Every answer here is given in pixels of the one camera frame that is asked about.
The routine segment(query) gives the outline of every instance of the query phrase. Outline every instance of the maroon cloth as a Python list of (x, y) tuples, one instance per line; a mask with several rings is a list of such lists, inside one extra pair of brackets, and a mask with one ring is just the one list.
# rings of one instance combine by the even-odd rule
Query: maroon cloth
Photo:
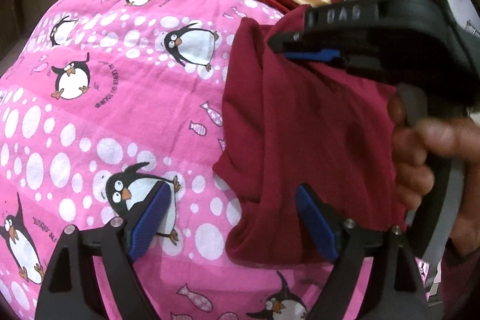
[(226, 149), (213, 169), (242, 206), (226, 240), (236, 262), (318, 260), (294, 203), (303, 182), (365, 228), (403, 224), (386, 111), (394, 89), (274, 54), (268, 38), (302, 30), (304, 11), (297, 8), (274, 27), (243, 19), (230, 53), (222, 107)]

